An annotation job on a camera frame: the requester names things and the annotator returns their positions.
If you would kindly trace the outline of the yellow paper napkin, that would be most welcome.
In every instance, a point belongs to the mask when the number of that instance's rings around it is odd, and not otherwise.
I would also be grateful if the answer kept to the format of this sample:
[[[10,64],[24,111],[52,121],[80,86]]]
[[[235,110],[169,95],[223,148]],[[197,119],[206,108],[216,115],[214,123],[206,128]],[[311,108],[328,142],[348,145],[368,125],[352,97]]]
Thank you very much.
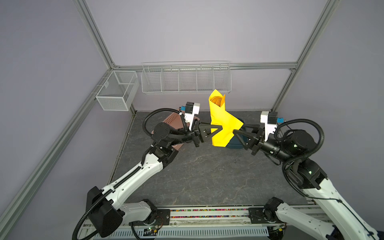
[[[215,96],[225,96],[225,104],[221,107],[213,104],[211,99]],[[209,106],[211,114],[211,125],[221,125],[223,129],[212,138],[214,147],[226,147],[234,136],[233,131],[239,130],[243,122],[226,110],[226,95],[222,95],[218,90],[214,90],[209,97]]]

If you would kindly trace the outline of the yellow plastic fork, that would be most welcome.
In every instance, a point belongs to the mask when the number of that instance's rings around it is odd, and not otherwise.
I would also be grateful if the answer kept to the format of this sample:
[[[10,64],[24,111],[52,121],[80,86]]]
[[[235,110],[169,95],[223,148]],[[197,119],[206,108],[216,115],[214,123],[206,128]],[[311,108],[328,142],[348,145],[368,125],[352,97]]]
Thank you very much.
[[[215,96],[211,99],[211,102],[219,107],[225,104],[225,96]]]

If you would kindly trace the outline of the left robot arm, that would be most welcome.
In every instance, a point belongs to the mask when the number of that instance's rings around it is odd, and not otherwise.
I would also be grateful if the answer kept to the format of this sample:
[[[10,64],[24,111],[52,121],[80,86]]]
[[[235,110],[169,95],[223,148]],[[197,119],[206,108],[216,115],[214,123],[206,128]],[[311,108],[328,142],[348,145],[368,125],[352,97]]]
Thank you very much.
[[[175,129],[167,123],[160,122],[150,132],[147,129],[149,119],[161,112],[175,113],[180,118],[182,127]],[[139,163],[119,179],[102,189],[93,187],[89,190],[86,211],[75,226],[73,240],[78,239],[86,219],[89,219],[95,227],[95,231],[84,237],[86,240],[95,235],[103,238],[111,235],[124,220],[127,220],[130,225],[136,222],[154,224],[158,217],[158,208],[150,200],[144,199],[130,204],[124,210],[125,201],[142,184],[172,163],[179,153],[175,145],[194,143],[199,147],[200,143],[210,140],[224,129],[222,124],[212,125],[200,122],[189,107],[185,107],[184,110],[171,108],[154,110],[143,120],[142,127],[146,135],[152,139],[152,144],[145,150]]]

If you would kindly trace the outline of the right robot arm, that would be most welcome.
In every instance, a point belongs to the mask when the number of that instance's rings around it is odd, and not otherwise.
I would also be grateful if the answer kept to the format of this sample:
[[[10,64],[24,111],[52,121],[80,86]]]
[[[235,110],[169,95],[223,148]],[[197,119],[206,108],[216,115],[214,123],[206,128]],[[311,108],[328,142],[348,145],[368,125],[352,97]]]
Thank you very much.
[[[278,125],[269,138],[262,138],[263,129],[250,125],[251,132],[234,130],[245,150],[255,155],[263,152],[279,161],[282,173],[297,193],[315,200],[331,222],[316,220],[276,197],[264,205],[260,218],[269,223],[293,225],[318,240],[382,240],[384,233],[365,222],[339,194],[326,172],[310,159],[321,149],[325,133],[321,126],[308,119],[295,119]]]

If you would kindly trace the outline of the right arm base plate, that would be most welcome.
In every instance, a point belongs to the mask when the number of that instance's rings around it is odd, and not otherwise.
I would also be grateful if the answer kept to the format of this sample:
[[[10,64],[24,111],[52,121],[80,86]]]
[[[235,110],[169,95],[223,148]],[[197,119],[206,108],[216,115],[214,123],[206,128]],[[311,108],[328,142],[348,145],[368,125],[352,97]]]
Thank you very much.
[[[249,219],[252,224],[285,224],[278,219],[276,213],[264,208],[248,208]]]

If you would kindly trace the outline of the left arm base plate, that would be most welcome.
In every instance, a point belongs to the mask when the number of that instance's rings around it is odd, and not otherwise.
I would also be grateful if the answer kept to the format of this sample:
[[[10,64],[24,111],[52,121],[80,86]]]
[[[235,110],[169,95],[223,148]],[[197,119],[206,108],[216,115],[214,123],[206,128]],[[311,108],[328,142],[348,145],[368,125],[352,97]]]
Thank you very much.
[[[152,211],[144,221],[134,221],[134,226],[168,226],[170,220],[170,209],[157,209]]]

